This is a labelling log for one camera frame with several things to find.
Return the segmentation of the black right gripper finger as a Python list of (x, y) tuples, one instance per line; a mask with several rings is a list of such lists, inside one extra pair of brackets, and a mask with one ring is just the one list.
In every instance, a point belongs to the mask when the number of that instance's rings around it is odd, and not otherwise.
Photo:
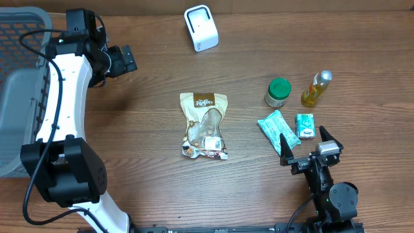
[(290, 146), (284, 136), (284, 134), (280, 134), (279, 135), (279, 139), (280, 139), (280, 146), (281, 146), (281, 151), (280, 151), (280, 165), (281, 166), (288, 166), (289, 165), (289, 161), (292, 160), (294, 158), (294, 155), (292, 153), (292, 150), (290, 149)]
[(323, 142), (333, 140), (339, 147), (340, 151), (343, 150), (343, 145), (338, 140), (336, 140), (323, 126), (319, 126), (319, 131)]

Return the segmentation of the teal tissue pack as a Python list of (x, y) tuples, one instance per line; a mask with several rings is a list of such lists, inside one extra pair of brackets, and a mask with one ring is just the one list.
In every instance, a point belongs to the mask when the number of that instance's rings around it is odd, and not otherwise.
[(296, 115), (296, 136), (299, 139), (313, 139), (316, 136), (314, 115), (312, 113)]

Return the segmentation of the teal snack packet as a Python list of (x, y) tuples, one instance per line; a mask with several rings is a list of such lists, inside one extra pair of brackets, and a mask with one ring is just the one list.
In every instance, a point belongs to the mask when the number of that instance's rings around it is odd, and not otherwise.
[(283, 134), (290, 149), (301, 144), (301, 140), (285, 122), (285, 119), (279, 110), (275, 110), (265, 119), (258, 120), (257, 123), (268, 137), (278, 155), (281, 153), (280, 134)]

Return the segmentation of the yellow dish soap bottle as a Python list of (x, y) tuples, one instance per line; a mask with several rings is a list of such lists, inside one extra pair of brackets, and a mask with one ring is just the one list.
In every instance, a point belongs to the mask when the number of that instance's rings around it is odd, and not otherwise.
[(302, 93), (301, 103), (307, 107), (315, 106), (321, 94), (328, 88), (332, 78), (331, 71), (325, 70), (317, 73), (309, 87)]

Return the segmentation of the green lid jar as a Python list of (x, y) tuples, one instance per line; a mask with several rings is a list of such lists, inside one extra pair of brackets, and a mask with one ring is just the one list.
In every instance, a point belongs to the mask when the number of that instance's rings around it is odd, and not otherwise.
[(281, 107), (290, 95), (291, 84), (284, 78), (273, 79), (267, 89), (265, 102), (271, 107)]

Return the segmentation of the brown snack pouch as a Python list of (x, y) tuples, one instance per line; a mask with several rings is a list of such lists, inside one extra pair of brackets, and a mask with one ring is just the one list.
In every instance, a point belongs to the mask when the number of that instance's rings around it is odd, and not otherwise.
[(181, 93), (180, 106), (186, 117), (182, 154), (226, 160), (228, 152), (220, 125), (228, 107), (227, 96), (217, 93)]

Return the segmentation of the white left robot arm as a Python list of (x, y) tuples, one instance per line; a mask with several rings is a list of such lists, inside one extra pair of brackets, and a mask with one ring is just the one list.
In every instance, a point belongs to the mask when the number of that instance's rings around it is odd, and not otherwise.
[(94, 12), (68, 10), (66, 21), (42, 54), (50, 78), (45, 115), (35, 142), (20, 152), (28, 187), (65, 215), (81, 215), (94, 232), (136, 232), (107, 191), (105, 164), (88, 145), (84, 126), (88, 89), (135, 71), (135, 59), (128, 46), (108, 46), (104, 23)]

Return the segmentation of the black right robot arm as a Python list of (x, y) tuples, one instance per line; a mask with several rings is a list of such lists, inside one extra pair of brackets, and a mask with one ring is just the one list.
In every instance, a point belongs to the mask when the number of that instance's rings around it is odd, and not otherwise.
[(358, 188), (348, 182), (334, 183), (329, 168), (340, 162), (343, 145), (323, 127), (319, 127), (322, 141), (307, 157), (295, 158), (284, 135), (280, 134), (280, 165), (290, 166), (291, 174), (303, 174), (310, 197), (292, 214), (285, 231), (290, 232), (296, 216), (313, 202), (316, 215), (300, 225), (299, 232), (363, 232), (356, 225)]

